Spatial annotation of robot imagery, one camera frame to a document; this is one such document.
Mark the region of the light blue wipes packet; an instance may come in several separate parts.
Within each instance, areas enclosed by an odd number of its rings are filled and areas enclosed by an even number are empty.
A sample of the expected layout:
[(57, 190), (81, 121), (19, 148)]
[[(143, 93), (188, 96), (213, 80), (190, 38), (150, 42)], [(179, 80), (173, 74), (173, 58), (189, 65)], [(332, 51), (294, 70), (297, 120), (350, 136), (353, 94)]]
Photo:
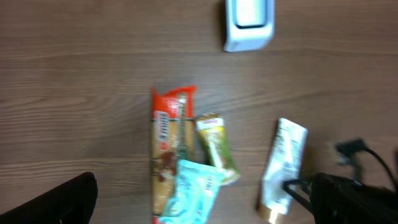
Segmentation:
[(159, 223), (206, 224), (223, 179), (221, 168), (178, 161), (175, 191), (167, 201)]

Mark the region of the green snack packet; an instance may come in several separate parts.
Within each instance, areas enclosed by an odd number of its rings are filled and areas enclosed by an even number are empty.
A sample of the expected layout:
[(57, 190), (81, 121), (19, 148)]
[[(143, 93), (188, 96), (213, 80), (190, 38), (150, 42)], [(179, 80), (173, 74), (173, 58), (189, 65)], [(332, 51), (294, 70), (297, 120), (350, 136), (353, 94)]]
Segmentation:
[(205, 113), (195, 122), (198, 138), (207, 151), (210, 165), (221, 169), (224, 173), (222, 185), (237, 181), (241, 174), (231, 155), (222, 115)]

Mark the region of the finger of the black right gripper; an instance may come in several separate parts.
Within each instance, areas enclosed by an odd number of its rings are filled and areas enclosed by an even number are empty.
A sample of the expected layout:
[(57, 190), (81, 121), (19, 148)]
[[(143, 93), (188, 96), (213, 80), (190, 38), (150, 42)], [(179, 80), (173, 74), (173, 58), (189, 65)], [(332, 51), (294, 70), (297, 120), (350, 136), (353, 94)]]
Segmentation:
[(310, 179), (292, 179), (286, 180), (282, 184), (283, 190), (295, 199), (302, 207), (304, 207), (310, 213), (313, 213), (312, 205), (309, 200), (299, 193), (302, 192), (305, 195), (310, 195)]

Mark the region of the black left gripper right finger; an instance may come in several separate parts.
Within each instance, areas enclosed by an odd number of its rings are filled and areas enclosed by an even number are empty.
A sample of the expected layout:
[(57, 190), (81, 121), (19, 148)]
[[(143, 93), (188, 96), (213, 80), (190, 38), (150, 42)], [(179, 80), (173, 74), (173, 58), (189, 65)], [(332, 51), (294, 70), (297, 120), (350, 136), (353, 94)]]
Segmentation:
[(397, 224), (397, 193), (344, 177), (316, 174), (310, 203), (316, 223)]

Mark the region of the white tube with gold cap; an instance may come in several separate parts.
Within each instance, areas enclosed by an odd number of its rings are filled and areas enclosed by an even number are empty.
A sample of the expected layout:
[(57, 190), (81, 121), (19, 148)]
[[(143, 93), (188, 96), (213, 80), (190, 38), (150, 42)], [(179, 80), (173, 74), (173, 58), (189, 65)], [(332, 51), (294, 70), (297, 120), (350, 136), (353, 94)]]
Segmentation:
[(292, 197), (283, 189), (283, 183), (299, 177), (307, 133), (307, 128), (290, 120), (278, 121), (259, 199), (259, 216), (267, 223), (282, 223), (289, 211)]

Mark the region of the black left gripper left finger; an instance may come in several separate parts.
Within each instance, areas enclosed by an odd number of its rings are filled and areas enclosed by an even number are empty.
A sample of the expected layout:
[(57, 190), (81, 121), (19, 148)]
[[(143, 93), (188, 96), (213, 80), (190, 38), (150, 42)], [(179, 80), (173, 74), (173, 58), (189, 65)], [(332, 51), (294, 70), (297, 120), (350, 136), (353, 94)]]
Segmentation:
[(98, 186), (92, 172), (84, 172), (38, 197), (1, 214), (1, 223), (88, 224)]

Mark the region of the orange spaghetti packet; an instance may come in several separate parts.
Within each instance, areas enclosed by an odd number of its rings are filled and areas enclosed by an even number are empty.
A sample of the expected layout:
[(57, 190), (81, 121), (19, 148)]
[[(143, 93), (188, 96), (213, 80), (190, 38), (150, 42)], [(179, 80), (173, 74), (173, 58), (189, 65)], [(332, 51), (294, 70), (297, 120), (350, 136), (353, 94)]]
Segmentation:
[(151, 174), (152, 222), (159, 224), (164, 207), (174, 192), (178, 155), (195, 159), (195, 85), (178, 87), (163, 95), (152, 90)]

